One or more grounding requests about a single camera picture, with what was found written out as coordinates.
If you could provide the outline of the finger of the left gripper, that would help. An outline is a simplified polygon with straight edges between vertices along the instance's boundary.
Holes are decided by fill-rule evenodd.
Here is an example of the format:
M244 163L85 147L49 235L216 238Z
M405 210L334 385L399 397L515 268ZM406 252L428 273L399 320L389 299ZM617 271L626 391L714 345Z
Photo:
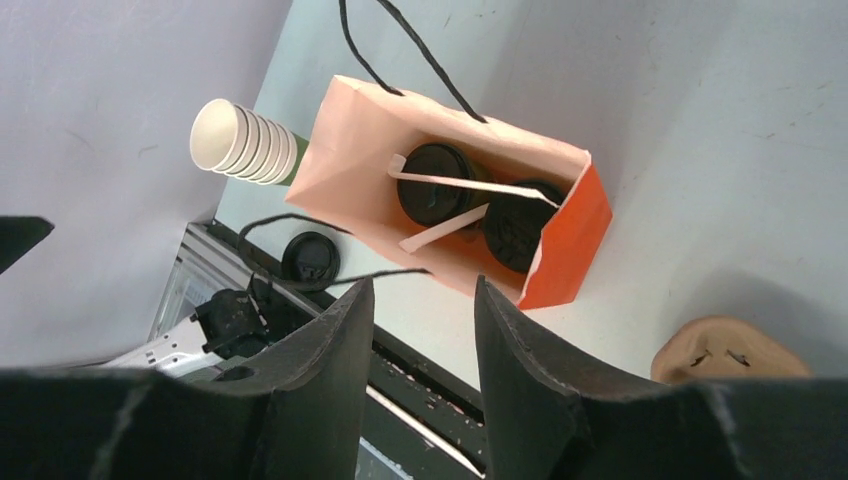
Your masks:
M55 228L52 222L38 216L3 215L0 224L1 274L43 241Z

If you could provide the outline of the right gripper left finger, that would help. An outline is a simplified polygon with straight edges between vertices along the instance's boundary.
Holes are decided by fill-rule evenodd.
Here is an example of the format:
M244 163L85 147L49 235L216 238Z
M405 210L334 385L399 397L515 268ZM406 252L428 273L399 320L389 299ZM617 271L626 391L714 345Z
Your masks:
M155 369L5 370L5 479L351 479L374 327L357 282L211 381Z

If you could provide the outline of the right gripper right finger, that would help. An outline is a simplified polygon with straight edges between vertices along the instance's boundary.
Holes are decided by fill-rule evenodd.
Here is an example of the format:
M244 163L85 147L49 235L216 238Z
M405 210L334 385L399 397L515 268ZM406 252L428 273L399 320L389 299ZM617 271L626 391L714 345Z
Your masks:
M490 479L843 479L843 379L663 385L474 294Z

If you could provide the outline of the brown pulp cup carrier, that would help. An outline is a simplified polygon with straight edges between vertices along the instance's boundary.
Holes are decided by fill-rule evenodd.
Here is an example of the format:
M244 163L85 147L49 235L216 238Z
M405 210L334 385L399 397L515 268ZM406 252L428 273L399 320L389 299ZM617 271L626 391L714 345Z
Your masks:
M712 315L685 323L653 358L650 379L668 385L713 378L809 378L798 355L739 318Z

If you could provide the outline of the orange paper bag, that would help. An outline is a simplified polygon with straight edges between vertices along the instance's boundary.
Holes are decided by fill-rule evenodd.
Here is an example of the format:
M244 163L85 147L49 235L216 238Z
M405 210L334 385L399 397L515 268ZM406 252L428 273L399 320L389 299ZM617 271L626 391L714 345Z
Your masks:
M492 256L483 219L412 254L399 247L430 227L404 213L388 165L394 154L407 157L428 143L459 147L492 173L492 183L542 179L563 190L565 200L542 229L528 273L509 270ZM522 310L577 298L612 219L586 150L378 79L341 75L329 84L286 199L392 261L396 274L421 271L468 295L485 277Z

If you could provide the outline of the black coffee cup lid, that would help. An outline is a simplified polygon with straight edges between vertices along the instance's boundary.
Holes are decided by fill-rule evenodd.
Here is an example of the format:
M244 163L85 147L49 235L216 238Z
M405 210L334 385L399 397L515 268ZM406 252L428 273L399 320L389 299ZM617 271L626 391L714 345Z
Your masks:
M493 182L492 173L463 150L447 143L428 143L407 157L403 173ZM415 223L432 227L486 203L489 193L450 185L398 180L404 213Z

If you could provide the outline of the white paper-wrapped straw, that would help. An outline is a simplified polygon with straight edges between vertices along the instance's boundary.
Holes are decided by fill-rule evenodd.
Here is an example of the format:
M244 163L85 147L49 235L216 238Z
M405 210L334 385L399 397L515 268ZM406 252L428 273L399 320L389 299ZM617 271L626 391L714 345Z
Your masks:
M426 174L417 174L417 173L408 173L404 172L403 168L406 166L407 158L394 154L389 162L387 173L390 177L397 180L406 180L406 181L414 181L421 183L429 183L429 184L437 184L437 185L445 185L457 188L465 188L476 191L487 191L494 192L499 194L508 194L515 195L519 197L535 199L546 202L548 205L551 205L554 208L560 208L563 200L554 201L548 198L546 195L542 193L541 190L530 188L530 187L520 187L515 185L505 185L498 184L492 182L484 182L477 180L469 180L455 177L445 177L445 176L436 176L436 175L426 175Z

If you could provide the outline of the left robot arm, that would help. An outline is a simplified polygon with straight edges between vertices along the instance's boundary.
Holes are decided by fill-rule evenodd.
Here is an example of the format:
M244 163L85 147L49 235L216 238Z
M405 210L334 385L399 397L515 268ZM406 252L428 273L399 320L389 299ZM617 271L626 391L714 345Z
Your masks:
M80 337L93 340L104 328L121 326L125 320L138 316L138 311L130 309L126 301L117 295L109 298L62 298L53 291L44 275L38 277L31 274L29 278L29 283L19 287L13 287L9 281L1 283L1 325L41 326L42 336L31 345L9 332L2 333L3 375L24 371L42 374L108 368L156 369L169 376L180 377L217 367L233 356L226 351L230 347L238 349L250 342L256 343L256 348L249 348L242 354L244 358L267 347L265 326L248 293L244 290L223 289L176 322L171 329L119 356L44 365L13 360L12 355L21 353L24 348L33 347L38 352L58 351L57 341L69 340L71 337L70 332L60 329L64 324L79 327L92 320L96 328L85 330Z

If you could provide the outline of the stack of black lids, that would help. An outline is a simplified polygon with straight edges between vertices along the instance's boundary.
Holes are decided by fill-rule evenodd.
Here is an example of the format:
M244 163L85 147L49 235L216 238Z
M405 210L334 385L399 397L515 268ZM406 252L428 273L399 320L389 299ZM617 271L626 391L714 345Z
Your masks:
M337 279L341 256L327 236L307 231L296 235L281 258L281 278L294 282L332 282Z

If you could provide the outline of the stack of paper cups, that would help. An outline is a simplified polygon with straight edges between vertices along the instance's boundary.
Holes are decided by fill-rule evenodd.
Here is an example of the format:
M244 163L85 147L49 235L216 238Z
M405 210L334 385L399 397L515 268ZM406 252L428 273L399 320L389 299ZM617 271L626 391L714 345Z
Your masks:
M226 99L201 108L189 137L199 169L263 186L291 185L307 147L290 129Z

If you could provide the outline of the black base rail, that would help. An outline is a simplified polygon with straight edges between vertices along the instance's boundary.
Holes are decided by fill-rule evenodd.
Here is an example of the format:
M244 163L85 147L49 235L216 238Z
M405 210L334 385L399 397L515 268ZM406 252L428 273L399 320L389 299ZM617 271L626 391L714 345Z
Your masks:
M325 292L300 293L250 280L247 258L272 272L271 256L216 222L187 233L213 266L239 286L254 286L273 339L303 326L334 302ZM488 445L479 393L381 327L374 330L358 479L482 479Z

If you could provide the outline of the aluminium frame rail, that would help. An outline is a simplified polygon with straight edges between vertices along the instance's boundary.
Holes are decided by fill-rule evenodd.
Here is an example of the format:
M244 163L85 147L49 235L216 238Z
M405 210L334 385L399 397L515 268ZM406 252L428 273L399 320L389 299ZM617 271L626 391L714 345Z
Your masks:
M187 233L187 229L149 335L150 339L171 329L176 322L191 314L197 306L210 300L217 291L246 287L237 285L234 280L225 276L221 270L213 266L211 260L203 254L201 246L196 244L195 238Z

